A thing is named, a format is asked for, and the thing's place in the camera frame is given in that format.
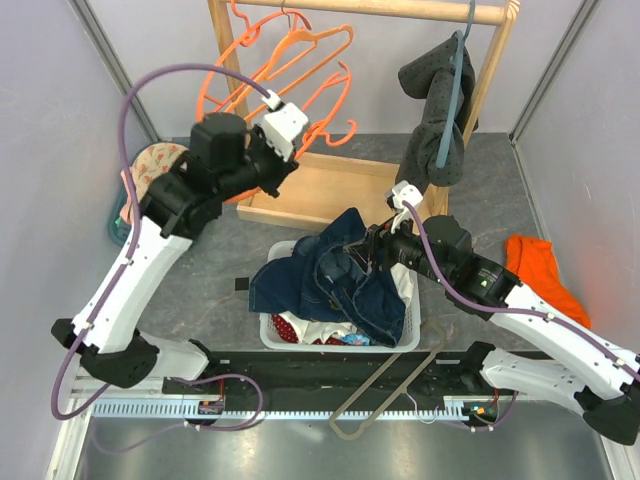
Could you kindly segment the dark blue denim garment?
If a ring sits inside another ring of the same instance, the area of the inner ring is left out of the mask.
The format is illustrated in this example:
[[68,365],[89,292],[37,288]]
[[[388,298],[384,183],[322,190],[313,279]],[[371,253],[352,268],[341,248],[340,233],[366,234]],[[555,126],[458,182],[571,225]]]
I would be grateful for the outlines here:
[[396,347],[414,282],[402,265],[388,270],[361,266],[349,246],[365,233],[359,211],[349,208],[321,233],[299,239],[290,256],[269,261],[251,279],[249,310],[351,323],[372,344]]

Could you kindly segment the blue floral garment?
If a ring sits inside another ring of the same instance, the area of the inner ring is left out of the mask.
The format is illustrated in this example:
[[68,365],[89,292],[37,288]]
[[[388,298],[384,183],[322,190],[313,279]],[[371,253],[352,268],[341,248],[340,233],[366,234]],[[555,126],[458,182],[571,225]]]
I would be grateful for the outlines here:
[[339,337],[338,340],[346,345],[351,346],[370,346],[371,340],[364,334],[351,333]]

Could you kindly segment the blue grey hanger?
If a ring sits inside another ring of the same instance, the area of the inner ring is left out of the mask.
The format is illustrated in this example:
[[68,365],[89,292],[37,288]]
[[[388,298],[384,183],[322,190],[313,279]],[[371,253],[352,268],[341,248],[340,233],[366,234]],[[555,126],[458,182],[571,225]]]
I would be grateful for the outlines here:
[[440,139],[439,148],[436,156],[435,166],[437,169],[443,169],[447,163],[450,144],[453,136],[453,126],[454,126],[455,117],[456,117],[456,109],[457,109],[458,99],[459,99],[460,90],[461,90],[465,43],[466,43],[466,39],[470,34],[472,25],[474,23],[475,10],[476,10],[476,1],[470,0],[465,30],[464,31],[457,30],[454,34],[457,44],[456,44],[455,53],[450,59],[450,62],[454,66],[454,77],[453,77],[453,83],[451,88],[451,96],[450,96],[449,107],[447,111],[446,122],[442,132],[442,136]]

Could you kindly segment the white shirt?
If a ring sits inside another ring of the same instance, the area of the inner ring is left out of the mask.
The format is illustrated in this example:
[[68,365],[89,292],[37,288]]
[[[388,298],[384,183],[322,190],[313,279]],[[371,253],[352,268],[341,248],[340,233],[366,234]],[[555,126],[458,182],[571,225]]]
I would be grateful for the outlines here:
[[[396,264],[391,268],[391,275],[396,290],[405,307],[407,307],[411,303],[413,294],[409,270],[402,265]],[[297,333],[298,343],[300,344],[346,345],[340,342],[338,338],[351,333],[364,334],[360,333],[357,327],[350,322],[336,323],[304,320],[296,317],[291,312],[274,315],[280,315],[291,323]]]

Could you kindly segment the orange plastic hanger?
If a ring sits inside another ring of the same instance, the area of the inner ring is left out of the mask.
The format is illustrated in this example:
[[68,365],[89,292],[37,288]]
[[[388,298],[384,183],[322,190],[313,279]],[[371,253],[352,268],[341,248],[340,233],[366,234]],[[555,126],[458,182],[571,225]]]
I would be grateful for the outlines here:
[[[249,17],[238,10],[234,1],[208,1],[207,4],[219,50],[216,64],[237,73],[241,71],[237,50],[239,48],[249,48],[256,43],[265,24],[280,17],[287,17],[291,21],[290,30],[297,27],[299,23],[306,30],[312,29],[308,18],[300,11],[293,9],[285,8],[280,13],[267,15],[252,24]],[[230,14],[244,22],[245,31],[238,37],[234,36]],[[219,100],[208,94],[213,77],[214,72],[209,72],[200,87],[196,103],[196,119],[201,120],[205,116],[208,105],[213,105],[215,111],[223,110],[247,118],[249,115],[247,101],[245,98],[241,99],[240,96],[245,90],[251,91],[250,87],[234,77],[226,77],[228,97]]]

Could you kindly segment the white plastic basket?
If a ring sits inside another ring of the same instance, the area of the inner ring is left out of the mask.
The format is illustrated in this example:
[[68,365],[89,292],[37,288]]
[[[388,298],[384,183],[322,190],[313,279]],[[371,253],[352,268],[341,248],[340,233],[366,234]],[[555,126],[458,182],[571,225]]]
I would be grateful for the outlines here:
[[277,332],[271,316],[267,313],[259,314],[260,339],[263,344],[279,351],[294,352],[324,352],[324,353],[345,353],[345,354],[391,354],[407,353],[414,350],[420,341],[420,299],[418,289],[418,276],[416,272],[409,271],[413,286],[411,303],[406,307],[406,315],[403,325],[402,336],[395,348],[381,346],[353,346],[353,345],[324,345],[324,344],[300,344],[285,342]]

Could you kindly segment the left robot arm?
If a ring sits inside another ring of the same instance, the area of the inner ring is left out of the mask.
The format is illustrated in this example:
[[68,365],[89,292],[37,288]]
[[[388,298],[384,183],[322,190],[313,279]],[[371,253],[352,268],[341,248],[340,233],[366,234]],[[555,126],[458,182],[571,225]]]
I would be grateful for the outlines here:
[[253,127],[231,113],[193,125],[189,146],[149,185],[117,260],[87,305],[55,321],[51,333],[76,351],[95,379],[131,388],[152,374],[181,377],[198,393],[219,382],[219,369],[193,342],[142,333],[138,321],[160,282],[225,201],[259,188],[272,197],[298,167],[296,146],[309,123],[291,103]]

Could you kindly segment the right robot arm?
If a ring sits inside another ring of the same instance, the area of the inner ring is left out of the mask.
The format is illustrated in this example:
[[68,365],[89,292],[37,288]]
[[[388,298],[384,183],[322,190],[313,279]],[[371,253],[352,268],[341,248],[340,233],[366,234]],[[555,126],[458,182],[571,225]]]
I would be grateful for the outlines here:
[[597,335],[543,300],[514,273],[474,252],[451,216],[373,225],[346,248],[365,271],[396,264],[439,283],[458,309],[526,340],[548,360],[482,342],[458,368],[477,394],[491,386],[533,395],[578,414],[598,434],[632,446],[639,436],[639,356]]

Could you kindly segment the orange hanger with white shirt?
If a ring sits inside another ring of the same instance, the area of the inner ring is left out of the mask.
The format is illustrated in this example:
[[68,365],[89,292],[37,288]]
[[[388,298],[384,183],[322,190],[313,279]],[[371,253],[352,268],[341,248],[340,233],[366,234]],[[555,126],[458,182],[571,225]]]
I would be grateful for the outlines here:
[[[292,3],[288,1],[282,1],[280,3],[280,10],[276,13],[280,13],[285,8],[295,10],[293,8]],[[240,18],[237,18],[236,16],[234,16],[233,14],[230,14],[230,16],[231,16],[231,25],[232,25],[234,36],[238,37],[241,33],[245,31],[244,22]],[[354,38],[353,28],[348,24],[344,24],[338,27],[334,27],[332,29],[315,32],[312,29],[306,30],[301,23],[299,23],[298,26],[295,27],[293,30],[290,30],[288,28],[287,33],[284,35],[281,41],[276,45],[272,54],[269,56],[268,60],[266,61],[268,62],[268,67],[272,67],[273,70],[271,70],[271,72],[276,73],[277,69],[285,66],[291,60],[294,60],[294,63],[290,66],[291,68],[294,65],[300,63],[305,57],[313,54],[313,52],[318,48],[320,42],[323,39],[333,37],[335,35],[339,35],[342,33],[345,33],[348,35],[348,38],[345,41],[345,43],[340,45],[336,50],[331,52],[328,56],[320,60],[315,65],[311,66],[307,71],[303,73],[303,74],[306,73],[307,75],[314,71],[314,70],[311,70],[313,67],[317,68],[317,66],[320,66],[321,68],[323,68],[326,64],[334,60],[337,56],[339,56],[344,50],[346,50],[351,45]],[[287,70],[284,70],[284,69],[279,70],[277,72],[279,73],[278,76],[280,76]],[[269,78],[269,80],[265,82],[269,82],[278,76],[271,77]],[[251,78],[249,82],[245,82],[243,80],[240,80],[240,81],[252,87],[252,91],[256,91],[258,89],[254,85],[257,82],[255,80],[252,80]]]

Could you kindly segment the orange hanger with denim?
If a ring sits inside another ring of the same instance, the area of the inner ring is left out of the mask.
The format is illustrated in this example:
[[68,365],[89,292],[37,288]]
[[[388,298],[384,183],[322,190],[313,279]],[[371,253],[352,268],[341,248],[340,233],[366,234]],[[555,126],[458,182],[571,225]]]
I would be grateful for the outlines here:
[[[279,70],[289,69],[293,63],[294,63],[294,60],[291,60],[285,66],[277,69],[276,73],[272,73],[271,70],[273,70],[273,68],[268,67],[268,62],[266,62],[260,68],[258,68],[249,78],[251,78],[252,80],[255,80],[257,83],[261,83],[262,81],[267,81],[271,77],[278,76],[279,73],[277,72]],[[302,140],[301,140],[301,146],[297,149],[297,152],[294,156],[295,160],[299,160],[302,154],[305,153],[312,146],[312,144],[316,141],[318,137],[324,137],[325,144],[327,146],[337,147],[337,146],[343,145],[348,140],[350,140],[357,131],[357,123],[355,120],[352,120],[352,119],[348,120],[349,131],[339,140],[335,140],[335,141],[331,140],[331,135],[326,130],[329,124],[332,122],[332,120],[336,116],[336,114],[341,109],[342,105],[344,104],[352,84],[352,73],[349,67],[342,61],[338,61],[338,65],[341,70],[327,77],[322,82],[322,84],[317,88],[317,90],[306,100],[306,102],[302,105],[302,107],[300,107],[300,109],[304,113],[307,113],[307,110],[309,109],[309,107],[311,107],[311,105],[317,100],[317,98],[321,96],[326,90],[336,85],[343,86],[342,92],[335,100],[331,110],[329,110],[329,112],[321,120],[317,120],[311,123],[309,128],[303,134]],[[279,92],[279,95],[282,96],[285,93],[288,93],[290,90],[296,88],[298,84],[304,82],[307,77],[313,75],[313,73],[315,73],[315,71],[318,70],[319,68],[321,67],[320,66],[317,66],[317,68],[313,67],[311,69],[311,70],[314,70],[312,73],[308,75],[305,73],[299,76],[290,85],[284,87],[281,90],[281,92]],[[239,86],[239,87],[231,87],[231,88],[232,90],[229,96],[225,100],[218,100],[215,97],[211,97],[208,94],[204,94],[203,98],[205,100],[208,100],[209,102],[216,105],[216,108],[208,113],[211,113],[213,111],[217,112],[221,110],[224,110],[226,112],[231,112],[231,110],[235,109],[234,102],[239,103],[240,100],[243,100],[246,96],[248,96],[249,92],[252,91],[252,87],[246,84],[242,84],[242,86]],[[258,113],[264,110],[264,108],[266,107],[258,107],[253,112],[248,114],[241,114],[241,116],[243,116],[247,121],[251,120],[253,119],[253,117],[257,116]],[[261,189],[259,187],[255,187],[253,189],[247,190],[243,193],[240,193],[232,197],[230,200],[226,200],[225,203],[237,204],[243,200],[253,197],[254,195],[260,192],[266,193],[266,190]]]

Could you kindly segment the red polka dot skirt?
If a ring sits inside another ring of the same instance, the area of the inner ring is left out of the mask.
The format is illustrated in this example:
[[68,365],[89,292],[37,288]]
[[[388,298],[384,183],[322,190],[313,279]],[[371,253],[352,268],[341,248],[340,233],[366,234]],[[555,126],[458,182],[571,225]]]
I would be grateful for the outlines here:
[[297,344],[299,339],[291,323],[280,315],[272,315],[271,322],[279,338],[288,344]]

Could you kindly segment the grey dotted garment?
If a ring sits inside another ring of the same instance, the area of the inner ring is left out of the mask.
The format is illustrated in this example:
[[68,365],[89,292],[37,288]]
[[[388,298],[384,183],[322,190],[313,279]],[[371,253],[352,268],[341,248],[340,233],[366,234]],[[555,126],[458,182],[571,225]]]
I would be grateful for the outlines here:
[[430,185],[453,186],[463,177],[463,133],[470,118],[471,97],[476,85],[475,71],[466,48],[447,163],[443,169],[437,169],[435,166],[451,96],[454,66],[450,59],[455,53],[456,44],[456,38],[452,35],[398,71],[398,80],[403,92],[415,100],[422,100],[424,108],[421,120],[410,135],[396,175],[397,183],[406,180],[424,191]]

